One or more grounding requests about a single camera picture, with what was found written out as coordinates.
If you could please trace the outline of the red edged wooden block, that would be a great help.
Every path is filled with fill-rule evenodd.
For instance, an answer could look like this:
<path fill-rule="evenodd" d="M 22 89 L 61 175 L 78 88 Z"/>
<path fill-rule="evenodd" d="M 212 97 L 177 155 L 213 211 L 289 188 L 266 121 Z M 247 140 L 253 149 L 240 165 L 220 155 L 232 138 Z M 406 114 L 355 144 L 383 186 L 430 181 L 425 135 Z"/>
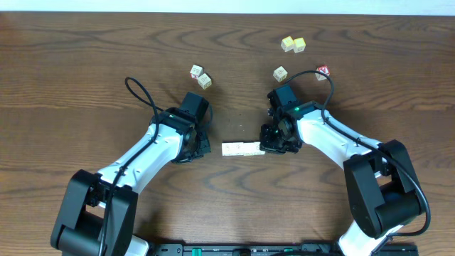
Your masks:
<path fill-rule="evenodd" d="M 255 155 L 264 155 L 265 154 L 265 151 L 260 149 L 260 142 L 254 143 L 254 150 L 255 150 Z"/>

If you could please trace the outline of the green letter J block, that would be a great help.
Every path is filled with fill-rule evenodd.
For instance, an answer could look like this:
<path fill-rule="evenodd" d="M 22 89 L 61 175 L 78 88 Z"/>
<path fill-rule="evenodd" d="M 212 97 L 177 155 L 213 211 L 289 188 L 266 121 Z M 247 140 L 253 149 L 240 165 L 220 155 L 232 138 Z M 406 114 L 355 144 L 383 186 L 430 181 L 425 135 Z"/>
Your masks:
<path fill-rule="evenodd" d="M 222 143 L 222 155 L 223 156 L 232 156 L 232 144 L 231 143 Z"/>

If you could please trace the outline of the white wooden block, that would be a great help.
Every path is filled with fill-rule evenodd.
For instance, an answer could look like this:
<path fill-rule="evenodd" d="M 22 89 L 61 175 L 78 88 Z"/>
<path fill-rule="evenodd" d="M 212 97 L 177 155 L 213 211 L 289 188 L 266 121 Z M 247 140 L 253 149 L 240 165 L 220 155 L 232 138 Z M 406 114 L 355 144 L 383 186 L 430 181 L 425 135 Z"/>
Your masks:
<path fill-rule="evenodd" d="M 245 156 L 252 156 L 256 154 L 257 151 L 257 145 L 255 142 L 249 142 L 249 143 L 244 143 L 243 144 L 243 149 L 244 149 L 244 155 Z"/>

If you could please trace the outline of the blue letter X block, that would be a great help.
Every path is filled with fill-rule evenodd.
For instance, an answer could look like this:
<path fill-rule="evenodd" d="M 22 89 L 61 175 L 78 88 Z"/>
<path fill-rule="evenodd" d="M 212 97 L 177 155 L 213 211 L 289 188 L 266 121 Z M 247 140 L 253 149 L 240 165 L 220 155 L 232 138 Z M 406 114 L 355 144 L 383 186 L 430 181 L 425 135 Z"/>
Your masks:
<path fill-rule="evenodd" d="M 232 155 L 243 156 L 245 154 L 245 148 L 243 142 L 235 142 L 231 145 Z"/>

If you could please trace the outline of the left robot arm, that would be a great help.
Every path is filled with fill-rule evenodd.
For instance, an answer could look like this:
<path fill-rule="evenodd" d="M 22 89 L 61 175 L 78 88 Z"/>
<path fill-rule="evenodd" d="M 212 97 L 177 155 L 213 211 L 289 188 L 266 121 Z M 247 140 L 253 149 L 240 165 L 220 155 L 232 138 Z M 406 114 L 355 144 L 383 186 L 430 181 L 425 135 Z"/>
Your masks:
<path fill-rule="evenodd" d="M 69 180 L 50 244 L 63 255 L 147 255 L 149 242 L 133 234 L 139 194 L 169 162 L 188 163 L 210 151 L 201 122 L 212 107 L 172 107 L 153 116 L 146 134 L 97 173 Z"/>

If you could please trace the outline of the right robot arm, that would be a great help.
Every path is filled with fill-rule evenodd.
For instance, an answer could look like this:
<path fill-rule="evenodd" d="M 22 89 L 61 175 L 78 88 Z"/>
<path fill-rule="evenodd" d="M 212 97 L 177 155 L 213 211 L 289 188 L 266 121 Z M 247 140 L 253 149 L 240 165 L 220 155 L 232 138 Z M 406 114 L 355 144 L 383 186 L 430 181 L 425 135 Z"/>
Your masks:
<path fill-rule="evenodd" d="M 344 172 L 353 223 L 331 248 L 331 255 L 416 255 L 392 247 L 401 228 L 417 216 L 431 218 L 406 147 L 364 137 L 334 119 L 316 102 L 272 100 L 272 124 L 264 124 L 260 148 L 297 153 L 304 144 L 317 148 Z"/>

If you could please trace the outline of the plain drawing wooden block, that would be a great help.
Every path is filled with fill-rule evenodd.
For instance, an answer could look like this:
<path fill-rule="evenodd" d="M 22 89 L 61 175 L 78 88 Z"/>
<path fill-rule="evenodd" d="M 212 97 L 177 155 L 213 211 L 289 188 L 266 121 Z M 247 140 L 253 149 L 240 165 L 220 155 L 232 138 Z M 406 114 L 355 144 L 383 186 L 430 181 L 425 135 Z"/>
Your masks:
<path fill-rule="evenodd" d="M 284 79 L 287 78 L 288 72 L 285 70 L 283 66 L 278 67 L 276 70 L 273 72 L 273 77 L 277 82 L 281 82 Z"/>

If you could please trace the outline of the yellow letter wooden block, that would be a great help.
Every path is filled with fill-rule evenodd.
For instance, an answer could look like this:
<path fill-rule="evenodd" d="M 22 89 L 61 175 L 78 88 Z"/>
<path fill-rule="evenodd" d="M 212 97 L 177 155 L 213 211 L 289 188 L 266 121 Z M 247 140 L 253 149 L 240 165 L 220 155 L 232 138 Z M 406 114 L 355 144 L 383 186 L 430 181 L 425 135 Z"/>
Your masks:
<path fill-rule="evenodd" d="M 212 85 L 213 81 L 211 78 L 206 74 L 203 73 L 201 76 L 198 77 L 198 84 L 205 90 Z"/>

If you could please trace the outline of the red number 3 block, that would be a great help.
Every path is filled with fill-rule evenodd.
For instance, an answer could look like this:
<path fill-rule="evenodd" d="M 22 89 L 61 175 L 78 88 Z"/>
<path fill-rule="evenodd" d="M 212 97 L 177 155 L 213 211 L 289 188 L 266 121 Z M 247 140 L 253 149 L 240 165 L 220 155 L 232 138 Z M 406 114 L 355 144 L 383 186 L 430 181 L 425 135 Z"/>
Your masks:
<path fill-rule="evenodd" d="M 193 65 L 190 71 L 190 76 L 197 80 L 203 74 L 203 67 L 199 65 Z"/>

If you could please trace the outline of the red letter V block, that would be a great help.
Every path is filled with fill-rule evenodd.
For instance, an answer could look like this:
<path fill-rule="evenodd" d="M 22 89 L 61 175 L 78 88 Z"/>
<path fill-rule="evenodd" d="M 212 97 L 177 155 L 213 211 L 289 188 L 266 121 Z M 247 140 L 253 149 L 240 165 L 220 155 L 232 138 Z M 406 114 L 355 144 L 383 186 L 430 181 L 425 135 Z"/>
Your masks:
<path fill-rule="evenodd" d="M 325 80 L 330 75 L 330 70 L 327 65 L 322 65 L 317 67 L 317 73 L 315 74 L 318 81 Z"/>

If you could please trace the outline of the pale yellow block left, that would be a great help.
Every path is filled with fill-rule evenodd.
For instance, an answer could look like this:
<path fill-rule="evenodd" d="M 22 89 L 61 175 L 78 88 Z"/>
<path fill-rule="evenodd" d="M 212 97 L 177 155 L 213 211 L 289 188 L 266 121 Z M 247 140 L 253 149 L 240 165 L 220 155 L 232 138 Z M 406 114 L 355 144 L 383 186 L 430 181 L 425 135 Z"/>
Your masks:
<path fill-rule="evenodd" d="M 294 39 L 291 36 L 287 36 L 282 39 L 281 47 L 284 52 L 288 52 L 294 48 Z"/>

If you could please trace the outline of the yellow block right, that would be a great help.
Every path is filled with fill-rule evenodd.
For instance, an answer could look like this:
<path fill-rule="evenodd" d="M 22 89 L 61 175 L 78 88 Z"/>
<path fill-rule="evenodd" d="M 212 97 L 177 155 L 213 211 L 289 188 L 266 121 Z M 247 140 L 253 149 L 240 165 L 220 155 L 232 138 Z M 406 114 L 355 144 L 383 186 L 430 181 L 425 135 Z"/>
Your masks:
<path fill-rule="evenodd" d="M 306 48 L 306 41 L 303 38 L 294 39 L 294 48 L 295 53 L 303 52 Z"/>

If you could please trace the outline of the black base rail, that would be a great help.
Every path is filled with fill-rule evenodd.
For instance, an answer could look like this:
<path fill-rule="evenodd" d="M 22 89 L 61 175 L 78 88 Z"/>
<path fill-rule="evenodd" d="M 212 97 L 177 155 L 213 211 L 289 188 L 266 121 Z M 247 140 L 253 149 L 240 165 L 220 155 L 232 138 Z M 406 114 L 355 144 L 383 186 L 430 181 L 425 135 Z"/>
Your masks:
<path fill-rule="evenodd" d="M 268 256 L 268 255 L 342 255 L 329 242 L 308 242 L 301 245 L 182 245 L 168 243 L 153 245 L 151 256 Z"/>

